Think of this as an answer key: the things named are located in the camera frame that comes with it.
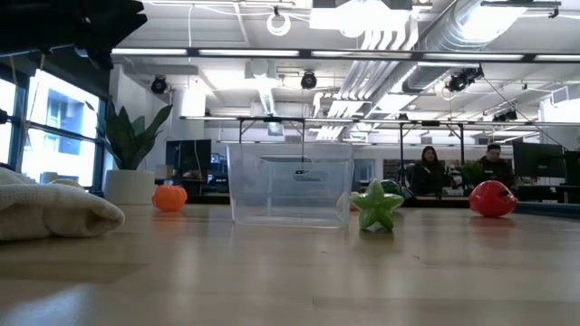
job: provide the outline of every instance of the green ball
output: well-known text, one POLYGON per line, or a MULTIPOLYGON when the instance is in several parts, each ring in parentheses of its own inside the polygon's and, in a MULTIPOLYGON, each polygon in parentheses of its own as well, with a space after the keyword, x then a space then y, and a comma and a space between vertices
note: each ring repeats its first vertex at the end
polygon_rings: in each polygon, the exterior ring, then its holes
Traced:
POLYGON ((395 180, 383 180, 381 181, 381 186, 385 194, 402 196, 402 187, 395 180))

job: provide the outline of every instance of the white pot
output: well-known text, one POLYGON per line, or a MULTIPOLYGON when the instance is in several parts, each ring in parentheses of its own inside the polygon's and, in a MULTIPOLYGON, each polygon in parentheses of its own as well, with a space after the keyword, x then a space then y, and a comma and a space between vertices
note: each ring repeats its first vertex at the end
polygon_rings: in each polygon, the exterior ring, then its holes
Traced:
POLYGON ((108 170, 105 199, 115 205, 150 205, 155 191, 155 174, 150 171, 108 170))

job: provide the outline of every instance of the window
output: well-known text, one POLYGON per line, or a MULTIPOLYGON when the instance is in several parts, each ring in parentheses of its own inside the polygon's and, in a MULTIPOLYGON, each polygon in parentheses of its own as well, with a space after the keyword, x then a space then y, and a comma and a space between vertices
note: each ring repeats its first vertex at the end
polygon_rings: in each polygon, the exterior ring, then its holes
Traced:
MULTIPOLYGON (((0 80, 0 109, 14 114, 16 86, 8 81, 0 80)), ((0 125, 0 162, 8 163, 10 153, 10 139, 12 138, 12 124, 0 125)))
POLYGON ((89 187, 92 185, 94 150, 95 145, 90 141, 29 129, 22 173, 39 182, 43 172, 56 172, 59 178, 75 179, 89 187))
POLYGON ((27 119, 89 138, 96 137, 99 98, 47 72, 36 71, 30 79, 27 119))
POLYGON ((44 172, 92 186, 99 98, 47 72, 30 79, 26 117, 34 124, 24 146, 22 173, 44 172))

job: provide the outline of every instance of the dark jacket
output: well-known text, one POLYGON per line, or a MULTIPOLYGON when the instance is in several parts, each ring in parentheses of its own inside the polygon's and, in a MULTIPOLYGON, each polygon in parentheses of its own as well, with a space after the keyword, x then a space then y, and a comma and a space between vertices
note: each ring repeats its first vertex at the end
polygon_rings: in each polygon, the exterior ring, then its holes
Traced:
POLYGON ((444 170, 438 162, 435 164, 415 163, 413 167, 411 190, 415 195, 441 193, 443 189, 444 170))
POLYGON ((514 174, 511 172, 511 166, 505 160, 500 159, 497 162, 492 162, 483 157, 479 160, 479 163, 483 166, 483 176, 478 183, 496 180, 506 185, 506 187, 514 186, 514 174))

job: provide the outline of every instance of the potted plant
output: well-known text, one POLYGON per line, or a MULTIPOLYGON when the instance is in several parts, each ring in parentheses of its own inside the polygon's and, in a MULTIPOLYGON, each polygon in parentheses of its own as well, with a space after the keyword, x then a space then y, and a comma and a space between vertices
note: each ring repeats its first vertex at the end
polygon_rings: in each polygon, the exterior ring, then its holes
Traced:
POLYGON ((104 147, 111 153, 119 169, 107 171, 104 185, 105 199, 117 205, 146 205, 151 203, 155 190, 155 174, 138 171, 145 156, 153 149, 160 125, 167 120, 172 105, 157 113, 153 122, 145 128, 145 117, 129 120, 124 107, 119 114, 111 105, 104 119, 99 119, 97 132, 104 147))
POLYGON ((470 190, 477 185, 478 181, 481 180, 483 166, 477 161, 467 161, 463 164, 461 172, 464 177, 463 184, 467 186, 468 191, 470 192, 470 190))

